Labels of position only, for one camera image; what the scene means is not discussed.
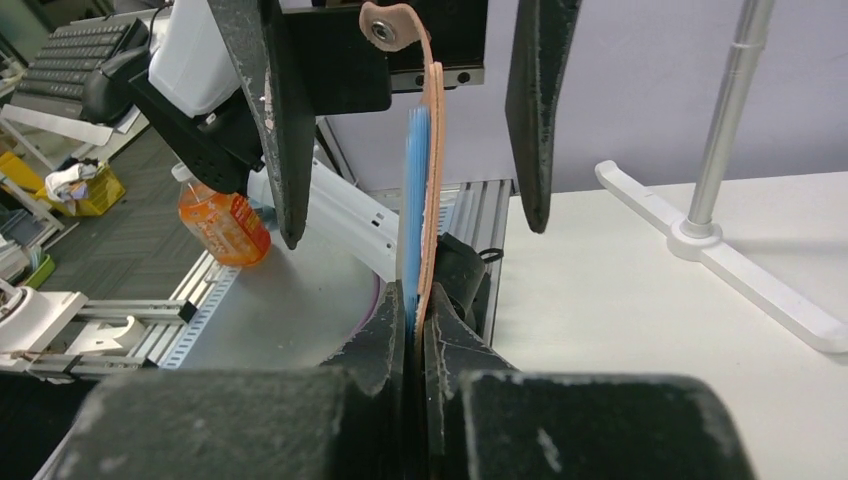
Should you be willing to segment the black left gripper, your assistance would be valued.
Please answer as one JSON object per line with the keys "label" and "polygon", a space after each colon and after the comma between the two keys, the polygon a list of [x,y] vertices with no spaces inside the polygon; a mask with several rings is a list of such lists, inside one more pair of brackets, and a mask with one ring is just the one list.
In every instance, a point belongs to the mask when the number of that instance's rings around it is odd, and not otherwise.
{"label": "black left gripper", "polygon": [[[294,250],[306,227],[315,115],[387,110],[424,87],[419,41],[384,52],[361,32],[359,1],[208,3],[263,148],[279,231]],[[444,71],[446,89],[480,85],[488,4],[411,1]],[[505,96],[516,180],[529,229],[547,228],[559,96],[580,0],[518,3]]]}

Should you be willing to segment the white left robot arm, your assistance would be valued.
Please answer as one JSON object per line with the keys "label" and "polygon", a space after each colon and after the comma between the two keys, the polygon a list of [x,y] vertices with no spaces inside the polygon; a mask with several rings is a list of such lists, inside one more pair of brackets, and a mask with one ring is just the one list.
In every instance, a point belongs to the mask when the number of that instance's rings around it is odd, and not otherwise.
{"label": "white left robot arm", "polygon": [[[420,333],[430,303],[437,249],[436,209],[445,161],[445,72],[433,33],[408,3],[364,2],[341,10],[285,12],[275,1],[212,1],[211,27],[224,62],[246,98],[261,152],[232,153],[183,120],[147,73],[127,81],[136,105],[205,185],[243,193],[248,174],[267,168],[282,238],[295,248],[308,221],[316,120],[372,112],[391,103],[387,57],[417,45],[422,96],[408,121],[409,181],[400,268],[406,327]],[[530,229],[543,233],[550,215],[558,97],[580,5],[522,1],[517,6],[505,98],[508,135]]]}

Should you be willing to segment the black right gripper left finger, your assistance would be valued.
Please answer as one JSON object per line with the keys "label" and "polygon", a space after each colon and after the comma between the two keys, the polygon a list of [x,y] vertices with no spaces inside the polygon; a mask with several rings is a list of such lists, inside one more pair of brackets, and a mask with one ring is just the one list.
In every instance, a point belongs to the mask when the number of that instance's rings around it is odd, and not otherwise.
{"label": "black right gripper left finger", "polygon": [[286,370],[146,370],[88,395],[53,479],[399,479],[403,302],[391,283],[328,359]]}

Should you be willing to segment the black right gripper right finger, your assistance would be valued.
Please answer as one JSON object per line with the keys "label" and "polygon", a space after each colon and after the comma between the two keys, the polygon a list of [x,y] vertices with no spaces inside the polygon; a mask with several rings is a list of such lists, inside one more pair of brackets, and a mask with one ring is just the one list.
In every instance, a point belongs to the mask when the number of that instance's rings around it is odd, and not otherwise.
{"label": "black right gripper right finger", "polygon": [[423,325],[428,453],[438,479],[751,479],[725,405],[665,374],[521,371],[448,296]]}

